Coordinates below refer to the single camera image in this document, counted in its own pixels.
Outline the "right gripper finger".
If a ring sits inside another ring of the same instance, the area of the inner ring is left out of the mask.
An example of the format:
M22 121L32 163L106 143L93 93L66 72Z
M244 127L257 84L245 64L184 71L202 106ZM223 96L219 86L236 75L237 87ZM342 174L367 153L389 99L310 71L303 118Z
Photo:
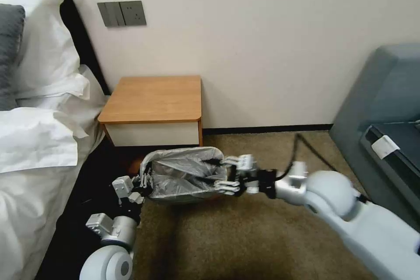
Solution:
M245 184L243 181L227 181L201 177L196 177L196 180L203 182L209 187L211 192L215 193L239 197L245 192Z
M239 157L228 156L228 157L225 157L223 159L211 158L211 159L208 159L208 160L204 160L204 163L212 165L212 166L216 166L216 167L234 166L234 167L236 167L236 170L238 170L238 171L244 171L245 170L245 156L239 156Z

